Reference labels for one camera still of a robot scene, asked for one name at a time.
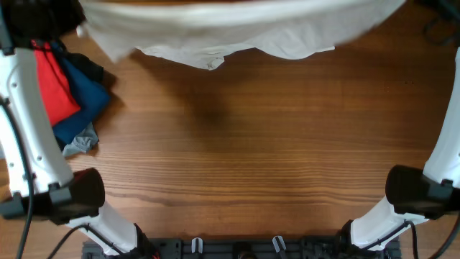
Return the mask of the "white t-shirt black print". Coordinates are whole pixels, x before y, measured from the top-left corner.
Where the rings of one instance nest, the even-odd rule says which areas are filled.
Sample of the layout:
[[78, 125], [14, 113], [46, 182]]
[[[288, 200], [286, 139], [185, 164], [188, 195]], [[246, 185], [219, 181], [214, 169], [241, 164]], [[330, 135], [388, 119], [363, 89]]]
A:
[[242, 1], [172, 6], [82, 1], [88, 35], [114, 62], [133, 50], [204, 70], [258, 49], [287, 60], [333, 50], [380, 25], [403, 0]]

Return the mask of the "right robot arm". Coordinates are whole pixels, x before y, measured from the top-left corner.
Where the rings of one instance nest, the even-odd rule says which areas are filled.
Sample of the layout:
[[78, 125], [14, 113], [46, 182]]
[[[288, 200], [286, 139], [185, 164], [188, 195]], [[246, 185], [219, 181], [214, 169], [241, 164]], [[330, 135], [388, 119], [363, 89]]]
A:
[[459, 212], [459, 78], [455, 77], [441, 133], [424, 168], [394, 166], [385, 196], [338, 232], [334, 250], [370, 256], [417, 224]]

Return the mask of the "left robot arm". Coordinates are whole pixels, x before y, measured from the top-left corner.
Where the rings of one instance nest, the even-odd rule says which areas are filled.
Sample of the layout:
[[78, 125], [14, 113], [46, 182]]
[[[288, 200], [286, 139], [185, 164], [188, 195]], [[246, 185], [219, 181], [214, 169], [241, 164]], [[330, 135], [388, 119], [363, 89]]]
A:
[[158, 258], [145, 233], [107, 202], [99, 172], [70, 169], [42, 103], [35, 43], [54, 42], [84, 20], [78, 1], [1, 3], [1, 146], [11, 192], [1, 215], [80, 231], [107, 258]]

